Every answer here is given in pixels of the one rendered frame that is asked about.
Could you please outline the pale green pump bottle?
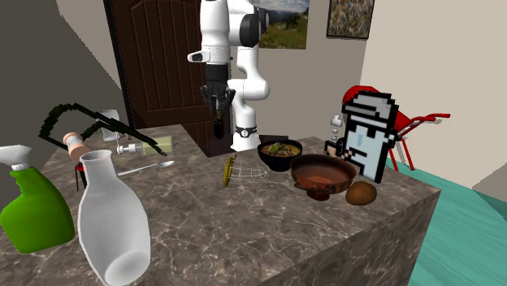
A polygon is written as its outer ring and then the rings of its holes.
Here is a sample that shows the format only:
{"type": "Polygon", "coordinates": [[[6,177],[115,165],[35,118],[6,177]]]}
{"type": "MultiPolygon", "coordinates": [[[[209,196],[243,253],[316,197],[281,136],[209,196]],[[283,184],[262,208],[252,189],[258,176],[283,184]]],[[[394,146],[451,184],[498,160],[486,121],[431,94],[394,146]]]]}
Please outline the pale green pump bottle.
{"type": "MultiPolygon", "coordinates": [[[[172,136],[163,136],[154,138],[156,141],[156,147],[158,147],[163,153],[171,154],[173,152],[172,136]]],[[[142,154],[143,156],[158,154],[158,151],[146,142],[131,143],[125,146],[118,145],[117,153],[121,154],[142,154]]]]}

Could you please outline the landscape wall picture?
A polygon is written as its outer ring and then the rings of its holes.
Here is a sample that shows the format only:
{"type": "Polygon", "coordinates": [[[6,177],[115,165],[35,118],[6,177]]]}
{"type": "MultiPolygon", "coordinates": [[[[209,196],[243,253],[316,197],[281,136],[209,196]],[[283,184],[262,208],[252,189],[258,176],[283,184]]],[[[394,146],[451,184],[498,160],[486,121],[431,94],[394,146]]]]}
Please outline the landscape wall picture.
{"type": "Polygon", "coordinates": [[[306,48],[310,0],[253,0],[253,4],[266,9],[270,20],[261,36],[261,48],[306,48]]]}

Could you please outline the abstract speckled wall picture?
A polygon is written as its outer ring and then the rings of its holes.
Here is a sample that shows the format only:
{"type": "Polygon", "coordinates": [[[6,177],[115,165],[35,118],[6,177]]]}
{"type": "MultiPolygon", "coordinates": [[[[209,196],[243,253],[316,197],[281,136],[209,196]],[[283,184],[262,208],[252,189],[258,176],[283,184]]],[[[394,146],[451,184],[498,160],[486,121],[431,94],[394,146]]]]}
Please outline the abstract speckled wall picture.
{"type": "Polygon", "coordinates": [[[330,0],[327,38],[367,40],[375,0],[330,0]]]}

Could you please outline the brown round fruit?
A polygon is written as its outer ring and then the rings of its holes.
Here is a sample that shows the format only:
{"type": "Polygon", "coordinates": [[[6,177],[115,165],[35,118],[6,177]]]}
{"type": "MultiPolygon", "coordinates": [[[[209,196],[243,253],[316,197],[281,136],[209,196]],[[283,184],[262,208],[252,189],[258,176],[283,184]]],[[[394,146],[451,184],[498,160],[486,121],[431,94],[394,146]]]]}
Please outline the brown round fruit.
{"type": "Polygon", "coordinates": [[[354,206],[366,206],[371,204],[376,197],[376,187],[364,181],[353,183],[345,194],[345,200],[354,206]]]}

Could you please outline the white vase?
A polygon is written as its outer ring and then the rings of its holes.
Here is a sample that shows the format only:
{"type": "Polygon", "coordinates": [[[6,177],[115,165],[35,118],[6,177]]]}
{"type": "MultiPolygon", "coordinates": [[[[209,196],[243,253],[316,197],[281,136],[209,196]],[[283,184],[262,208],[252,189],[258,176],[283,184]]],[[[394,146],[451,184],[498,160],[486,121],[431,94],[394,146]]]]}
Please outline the white vase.
{"type": "Polygon", "coordinates": [[[111,155],[101,149],[80,157],[87,187],[77,227],[81,248],[101,282],[126,286],[150,265],[150,228],[141,200],[117,176],[111,155]]]}

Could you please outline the peach-necked bottle with red base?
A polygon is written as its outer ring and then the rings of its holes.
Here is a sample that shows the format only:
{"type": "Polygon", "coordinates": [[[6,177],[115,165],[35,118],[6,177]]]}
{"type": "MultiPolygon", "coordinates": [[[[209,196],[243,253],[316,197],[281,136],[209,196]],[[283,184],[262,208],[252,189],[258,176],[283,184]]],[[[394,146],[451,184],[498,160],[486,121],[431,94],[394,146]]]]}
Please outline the peach-necked bottle with red base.
{"type": "MultiPolygon", "coordinates": [[[[84,154],[89,153],[91,149],[83,142],[82,136],[76,132],[69,132],[66,134],[63,138],[63,143],[67,146],[67,152],[70,159],[76,163],[76,182],[79,178],[81,178],[82,184],[84,188],[86,188],[87,180],[85,176],[85,169],[82,162],[80,161],[80,157],[84,154]]],[[[78,182],[76,183],[76,190],[79,190],[78,182]]]]}

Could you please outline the silver spoon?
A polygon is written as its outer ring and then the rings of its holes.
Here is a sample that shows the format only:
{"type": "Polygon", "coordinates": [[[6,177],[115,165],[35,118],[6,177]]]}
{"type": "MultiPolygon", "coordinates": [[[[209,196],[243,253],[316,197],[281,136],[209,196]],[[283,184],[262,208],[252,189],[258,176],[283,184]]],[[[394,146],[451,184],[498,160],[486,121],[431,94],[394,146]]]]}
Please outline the silver spoon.
{"type": "Polygon", "coordinates": [[[161,162],[161,163],[150,164],[148,166],[138,167],[138,168],[135,168],[135,169],[132,169],[132,170],[129,170],[129,171],[123,171],[123,172],[117,173],[117,176],[129,175],[129,174],[132,174],[134,172],[142,171],[142,170],[145,170],[145,169],[148,169],[148,168],[151,168],[151,167],[161,167],[161,168],[169,167],[174,162],[175,161],[171,160],[171,161],[166,161],[166,162],[161,162]]]}

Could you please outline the red chair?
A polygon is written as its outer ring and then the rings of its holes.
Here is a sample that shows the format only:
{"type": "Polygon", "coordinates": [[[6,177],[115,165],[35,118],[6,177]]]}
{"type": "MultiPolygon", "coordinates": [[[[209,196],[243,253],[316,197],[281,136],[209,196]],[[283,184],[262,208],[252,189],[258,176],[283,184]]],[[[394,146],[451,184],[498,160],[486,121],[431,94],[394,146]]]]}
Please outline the red chair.
{"type": "MultiPolygon", "coordinates": [[[[343,103],[347,103],[350,99],[352,99],[355,95],[357,95],[360,91],[374,92],[378,93],[379,90],[375,89],[372,86],[367,85],[354,85],[350,89],[348,89],[343,96],[343,103]]],[[[396,122],[394,124],[394,128],[398,131],[398,136],[400,137],[400,142],[405,151],[406,159],[408,160],[408,164],[411,171],[414,171],[414,164],[412,158],[410,156],[410,152],[408,150],[405,135],[415,129],[422,123],[425,122],[435,122],[438,118],[449,118],[450,114],[442,114],[442,113],[433,113],[425,116],[417,116],[413,118],[409,118],[404,115],[402,112],[398,111],[396,115],[396,122]]]]}

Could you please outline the brown footed bowl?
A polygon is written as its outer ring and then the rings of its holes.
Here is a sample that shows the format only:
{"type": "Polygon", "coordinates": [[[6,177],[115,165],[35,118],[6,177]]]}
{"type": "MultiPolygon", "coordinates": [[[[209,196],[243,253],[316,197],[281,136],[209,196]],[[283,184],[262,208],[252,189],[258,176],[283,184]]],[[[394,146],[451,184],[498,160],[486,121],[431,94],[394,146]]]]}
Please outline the brown footed bowl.
{"type": "Polygon", "coordinates": [[[357,172],[342,159],[324,154],[304,154],[290,162],[294,185],[317,201],[342,193],[353,183],[357,172]]]}

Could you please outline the black pixelated angular figure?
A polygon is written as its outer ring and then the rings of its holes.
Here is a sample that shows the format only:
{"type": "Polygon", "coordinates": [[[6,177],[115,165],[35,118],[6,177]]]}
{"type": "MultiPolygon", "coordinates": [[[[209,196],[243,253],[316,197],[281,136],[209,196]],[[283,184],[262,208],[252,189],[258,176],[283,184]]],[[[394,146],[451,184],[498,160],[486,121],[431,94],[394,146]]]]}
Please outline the black pixelated angular figure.
{"type": "Polygon", "coordinates": [[[81,133],[83,141],[92,136],[99,128],[105,128],[112,132],[119,132],[121,134],[127,134],[129,136],[135,137],[136,139],[153,146],[159,154],[167,156],[167,154],[163,153],[158,147],[156,147],[156,141],[154,139],[139,133],[134,128],[129,127],[125,123],[121,123],[117,119],[107,118],[105,115],[102,115],[99,112],[93,112],[78,103],[59,104],[54,107],[44,120],[38,136],[45,141],[48,141],[64,150],[67,150],[67,146],[64,143],[58,142],[54,138],[50,137],[50,132],[58,122],[59,117],[67,111],[79,111],[93,119],[96,119],[96,122],[94,124],[89,126],[81,133]]]}

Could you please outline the black bowl with food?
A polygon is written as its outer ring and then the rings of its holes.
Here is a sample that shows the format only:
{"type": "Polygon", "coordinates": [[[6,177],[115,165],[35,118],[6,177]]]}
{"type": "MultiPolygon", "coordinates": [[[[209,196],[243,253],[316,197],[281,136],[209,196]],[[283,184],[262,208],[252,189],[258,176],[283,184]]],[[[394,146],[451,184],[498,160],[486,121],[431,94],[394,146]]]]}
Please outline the black bowl with food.
{"type": "Polygon", "coordinates": [[[258,146],[259,158],[272,170],[290,169],[290,162],[302,155],[302,144],[294,140],[266,141],[258,146]]]}

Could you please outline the dark brown panelled door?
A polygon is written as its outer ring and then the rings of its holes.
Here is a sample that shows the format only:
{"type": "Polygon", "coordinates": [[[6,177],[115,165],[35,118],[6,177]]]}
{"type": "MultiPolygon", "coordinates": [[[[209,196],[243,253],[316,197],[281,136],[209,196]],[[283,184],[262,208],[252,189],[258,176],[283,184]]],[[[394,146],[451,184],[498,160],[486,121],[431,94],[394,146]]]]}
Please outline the dark brown panelled door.
{"type": "Polygon", "coordinates": [[[128,123],[182,125],[203,148],[213,120],[203,102],[204,67],[187,56],[200,48],[201,0],[102,0],[128,123]]]}

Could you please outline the green spray bottle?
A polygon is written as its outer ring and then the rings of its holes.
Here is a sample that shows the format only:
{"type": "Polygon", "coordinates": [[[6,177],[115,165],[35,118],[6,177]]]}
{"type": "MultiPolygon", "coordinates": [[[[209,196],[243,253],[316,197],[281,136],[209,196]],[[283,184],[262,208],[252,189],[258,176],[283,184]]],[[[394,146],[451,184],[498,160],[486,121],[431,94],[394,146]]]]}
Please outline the green spray bottle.
{"type": "Polygon", "coordinates": [[[10,175],[20,190],[0,213],[0,226],[22,254],[65,244],[75,236],[72,215],[62,194],[28,163],[31,150],[25,145],[0,146],[0,163],[11,167],[10,175]]]}

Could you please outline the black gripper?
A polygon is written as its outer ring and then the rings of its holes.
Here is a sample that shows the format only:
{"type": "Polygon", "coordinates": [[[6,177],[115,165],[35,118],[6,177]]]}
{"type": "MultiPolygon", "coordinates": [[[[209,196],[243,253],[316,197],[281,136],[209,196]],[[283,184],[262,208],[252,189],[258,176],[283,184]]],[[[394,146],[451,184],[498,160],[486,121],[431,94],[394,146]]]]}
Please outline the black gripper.
{"type": "Polygon", "coordinates": [[[222,138],[224,135],[223,114],[232,104],[236,94],[234,89],[227,89],[230,76],[227,64],[206,64],[206,85],[203,85],[201,95],[204,102],[209,106],[213,115],[214,137],[222,138]],[[219,98],[219,109],[216,106],[216,97],[219,98]]]}

